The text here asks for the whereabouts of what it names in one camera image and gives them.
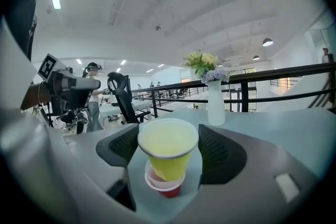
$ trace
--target floor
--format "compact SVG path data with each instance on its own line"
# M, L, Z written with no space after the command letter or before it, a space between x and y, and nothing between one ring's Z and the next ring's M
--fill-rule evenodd
M208 92L200 92L199 94L193 95L191 97L187 96L187 97L185 97L185 99L199 99L199 100L203 100L203 99L207 99L207 97L208 97ZM194 104L198 105L200 109L205 109L205 104L204 103L185 103L185 102L167 103L167 104L162 105L161 107L165 108L165 109L169 109L169 110L178 110L178 109L181 109L181 108L193 109L194 108ZM229 111L230 110L230 105L229 104L225 104L225 109L227 111ZM162 110L157 110L157 112L158 112L158 117L166 115L167 113L170 113L168 111L162 111ZM152 118L154 118L154 109L151 109L151 113L152 113ZM110 121L109 125L107 126L107 129L112 129L112 128L116 127L116 126L122 125L121 121L122 121L121 118L119 118L116 121ZM65 123L62 122L60 119L58 119L57 120L57 124L54 124L54 127L57 128L57 129L61 129L62 133L63 133L63 136L75 135L76 134L76 128L77 128L76 124L71 129L69 129L69 130L67 130L67 129L63 130L64 127L65 127ZM86 128L87 128L87 124L84 126L83 133L86 132Z

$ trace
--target white vase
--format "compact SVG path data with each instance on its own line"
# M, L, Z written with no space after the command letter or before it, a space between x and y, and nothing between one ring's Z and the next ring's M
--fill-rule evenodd
M208 82L208 120L213 126L225 123L225 107L221 81Z

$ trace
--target purple flower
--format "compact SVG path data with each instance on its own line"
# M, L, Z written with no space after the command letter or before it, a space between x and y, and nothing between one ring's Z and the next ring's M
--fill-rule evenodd
M230 72L225 67L218 67L215 70L209 70L201 76L202 83L207 84L210 81L225 80L229 81Z

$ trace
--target gray pants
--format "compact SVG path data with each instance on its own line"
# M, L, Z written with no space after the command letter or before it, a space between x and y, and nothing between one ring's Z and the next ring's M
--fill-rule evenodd
M103 127L100 125L98 121L99 117L99 104L97 102L89 102L88 103L88 127L86 129L87 133L103 130Z

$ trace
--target table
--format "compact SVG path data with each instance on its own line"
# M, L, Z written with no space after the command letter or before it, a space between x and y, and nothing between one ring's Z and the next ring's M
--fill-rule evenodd
M132 107L134 110L144 109L151 111L152 102L132 100ZM111 104L103 103L100 107L99 118L103 122L104 126L108 126L108 116L116 115L121 113L119 106L112 106ZM152 115L148 114L148 120L152 119Z
M323 108L281 112L225 113L226 123L219 126L219 128L243 133L274 143L284 148L298 161L303 163L304 166L312 171L319 179L324 176L335 152L336 115L333 113ZM198 127L199 124L209 125L207 111L202 109L180 109L166 114L159 119L162 118L186 120L196 127ZM111 184L120 178L120 174L122 175L124 173L124 169L122 167L114 167L112 169L111 166L97 155L96 145L98 141L104 137L116 134L117 131L128 127L129 124L118 126L112 130L102 130L95 133L68 136L65 138L76 161L78 161L80 166L97 186L104 191L110 189ZM188 215L197 215L197 212L191 212L191 210L197 210L197 208L190 209L188 204L197 194L201 194L202 192L204 194L205 191L209 193L209 200L202 205L203 208L206 207L206 210L209 211L216 210L215 207L212 207L213 201L211 201L211 197L218 194L218 189L211 185L206 187L201 186L201 188L198 189L199 177L202 173L202 157L197 147L192 151L181 193L173 199L166 199L147 186L144 180L144 167L147 160L148 157L146 154L138 147L127 168L132 195L137 205L136 214L140 218L153 223L163 223L169 222L177 216L177 218L180 218L180 223L183 223L181 217L185 219ZM235 213L238 215L241 214L237 208L244 203L245 195L249 195L243 192L240 193L240 196L243 197L228 201L228 197L225 196L225 191L230 189L234 183L235 180L232 180L225 184L223 189L220 190L220 197L222 197L221 202L223 204L218 205L218 207L222 207L220 209L222 213L221 217L223 219L226 217L226 220ZM272 202L272 198L267 200L268 204L272 204ZM263 213L266 208L268 210L268 207L260 203L261 201L259 200L255 203L254 207L258 212L257 215L263 217ZM235 210L231 210L231 216L228 216L229 213L227 212L230 209L229 205L235 208ZM197 217L200 218L200 220L203 218L201 222L205 222L204 218L206 214L204 216L198 215Z
M301 161L318 178L322 178L331 164L336 144L336 115L323 108L283 112L235 113L225 112L226 123L220 128L270 141L283 147ZM162 118L186 120L196 127L209 125L206 110L180 109ZM202 173L202 157L198 150L186 170L186 178L179 196L166 199L150 189L143 179L148 157L138 148L128 166L129 178L137 213L155 223L166 222L176 216L196 195Z

